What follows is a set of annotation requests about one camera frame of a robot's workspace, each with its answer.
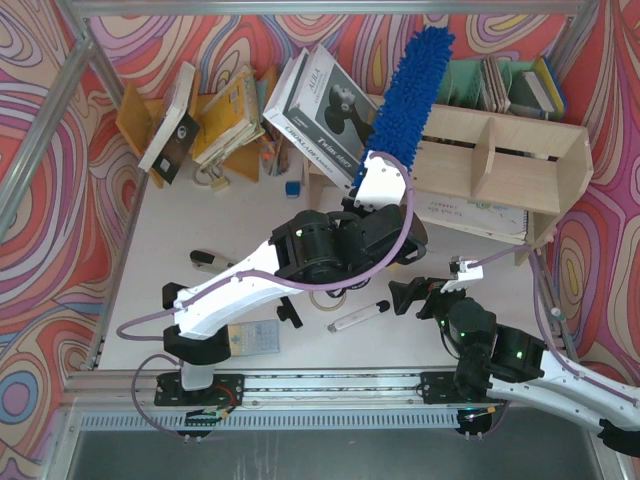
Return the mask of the black T-shaped plastic piece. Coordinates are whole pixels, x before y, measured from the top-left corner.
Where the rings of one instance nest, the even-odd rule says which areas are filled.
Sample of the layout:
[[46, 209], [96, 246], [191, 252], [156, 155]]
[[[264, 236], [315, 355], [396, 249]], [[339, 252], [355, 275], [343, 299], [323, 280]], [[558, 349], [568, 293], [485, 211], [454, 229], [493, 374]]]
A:
[[281, 304], [276, 308], [278, 319], [282, 322], [290, 321], [295, 329], [302, 328], [303, 322], [289, 297], [281, 297], [280, 302]]

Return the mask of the blue microfibre duster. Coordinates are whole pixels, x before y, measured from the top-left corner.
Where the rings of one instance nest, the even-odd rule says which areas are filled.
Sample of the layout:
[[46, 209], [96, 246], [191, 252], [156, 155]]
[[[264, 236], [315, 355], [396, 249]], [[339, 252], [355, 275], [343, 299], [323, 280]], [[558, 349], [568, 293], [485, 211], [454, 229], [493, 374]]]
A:
[[407, 169], [413, 167], [454, 41], [455, 35], [446, 27], [429, 26], [413, 34], [376, 112], [366, 153], [382, 151]]

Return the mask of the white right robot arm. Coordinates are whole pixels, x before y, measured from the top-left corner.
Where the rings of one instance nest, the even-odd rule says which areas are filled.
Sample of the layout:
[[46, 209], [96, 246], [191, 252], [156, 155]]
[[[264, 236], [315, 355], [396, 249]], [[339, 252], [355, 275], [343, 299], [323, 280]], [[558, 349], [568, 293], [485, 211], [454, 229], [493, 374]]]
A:
[[421, 375], [426, 404], [511, 401], [554, 414], [597, 435], [616, 452], [639, 454], [639, 391], [589, 371], [522, 330], [501, 325], [465, 291], [442, 279], [392, 281], [395, 314], [421, 300], [420, 320], [436, 322], [457, 364]]

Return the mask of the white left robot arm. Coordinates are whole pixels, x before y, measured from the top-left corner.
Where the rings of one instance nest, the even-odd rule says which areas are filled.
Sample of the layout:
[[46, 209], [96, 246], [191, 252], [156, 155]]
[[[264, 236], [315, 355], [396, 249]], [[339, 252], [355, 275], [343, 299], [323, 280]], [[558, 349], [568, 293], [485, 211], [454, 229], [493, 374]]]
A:
[[236, 318], [303, 291], [361, 287], [389, 265], [420, 260], [427, 243], [424, 225], [404, 205], [364, 215], [298, 213], [243, 261], [177, 292], [174, 324], [164, 330], [163, 345], [183, 363], [182, 389], [200, 392], [212, 386], [216, 364], [231, 355], [225, 336]]

